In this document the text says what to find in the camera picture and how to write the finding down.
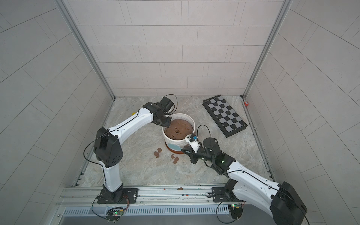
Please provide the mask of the white ceramic pot with soil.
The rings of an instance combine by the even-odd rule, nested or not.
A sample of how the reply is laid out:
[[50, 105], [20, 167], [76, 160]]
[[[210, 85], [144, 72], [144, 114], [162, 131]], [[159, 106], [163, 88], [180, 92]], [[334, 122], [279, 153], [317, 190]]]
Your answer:
[[195, 133], [195, 128], [196, 124], [190, 116], [183, 113], [176, 113], [171, 115], [170, 127], [164, 127], [162, 134], [166, 144], [173, 143], [184, 148], [188, 145], [185, 137]]

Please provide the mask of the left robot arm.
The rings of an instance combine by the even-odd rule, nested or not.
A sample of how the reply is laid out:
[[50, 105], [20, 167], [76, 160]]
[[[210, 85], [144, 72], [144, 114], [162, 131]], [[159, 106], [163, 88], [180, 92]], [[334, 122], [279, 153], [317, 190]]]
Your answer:
[[134, 115], [109, 129], [100, 128], [94, 143], [94, 154], [101, 166], [105, 184], [100, 199], [105, 203], [119, 203], [125, 198], [123, 182], [120, 178], [119, 162], [123, 158], [122, 144], [143, 126], [153, 123], [164, 128], [171, 124], [171, 117], [177, 107], [171, 99], [164, 96], [160, 102], [148, 102]]

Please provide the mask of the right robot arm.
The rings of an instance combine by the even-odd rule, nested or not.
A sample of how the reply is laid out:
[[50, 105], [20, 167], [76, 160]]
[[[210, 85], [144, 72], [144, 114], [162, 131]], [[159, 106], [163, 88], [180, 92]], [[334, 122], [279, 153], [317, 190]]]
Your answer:
[[308, 221], [308, 210], [291, 184], [270, 181], [247, 169], [222, 152], [215, 138], [208, 137], [200, 142], [191, 134], [185, 141], [187, 146], [182, 152], [190, 157], [191, 163], [210, 162], [210, 168], [229, 179], [224, 187], [228, 200], [243, 200], [254, 205], [269, 214], [277, 225], [300, 225]]

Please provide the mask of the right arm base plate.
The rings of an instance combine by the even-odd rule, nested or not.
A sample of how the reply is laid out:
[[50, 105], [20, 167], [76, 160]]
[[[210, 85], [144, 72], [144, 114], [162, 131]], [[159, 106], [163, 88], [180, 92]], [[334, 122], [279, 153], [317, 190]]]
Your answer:
[[210, 192], [210, 198], [214, 203], [220, 202], [230, 202], [230, 203], [240, 203], [242, 200], [238, 199], [234, 193], [224, 187], [212, 187]]

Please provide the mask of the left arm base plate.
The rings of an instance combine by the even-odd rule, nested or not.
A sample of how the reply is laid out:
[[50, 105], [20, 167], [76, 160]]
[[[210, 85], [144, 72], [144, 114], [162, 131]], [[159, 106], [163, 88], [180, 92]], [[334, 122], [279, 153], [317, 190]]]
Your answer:
[[98, 204], [134, 204], [137, 201], [138, 188], [120, 188], [114, 192], [110, 192], [105, 187], [101, 190], [97, 197]]

